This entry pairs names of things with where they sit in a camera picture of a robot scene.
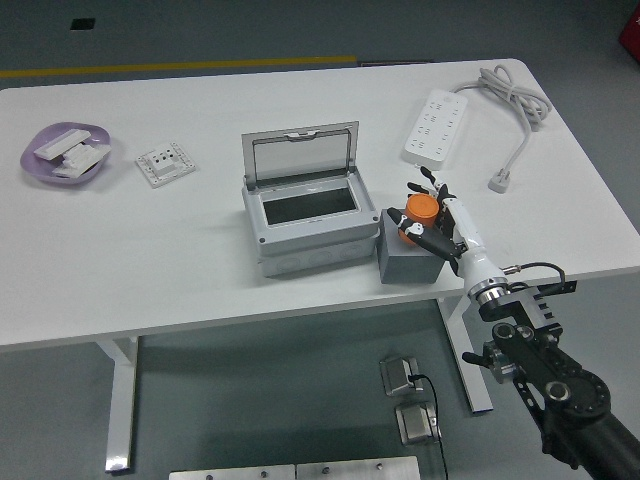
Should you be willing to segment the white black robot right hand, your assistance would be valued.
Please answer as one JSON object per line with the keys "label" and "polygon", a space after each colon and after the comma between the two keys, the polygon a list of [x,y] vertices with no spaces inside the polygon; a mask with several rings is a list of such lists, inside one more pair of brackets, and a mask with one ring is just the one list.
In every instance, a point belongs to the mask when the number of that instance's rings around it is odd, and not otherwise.
{"label": "white black robot right hand", "polygon": [[506,274],[492,262],[484,241],[468,210],[448,186],[437,180],[426,167],[418,167],[430,185],[409,182],[414,193],[425,194],[439,206],[432,227],[424,226],[409,216],[409,210],[387,210],[398,231],[415,245],[447,261],[453,273],[464,281],[464,292],[469,299],[483,305],[507,294]]}

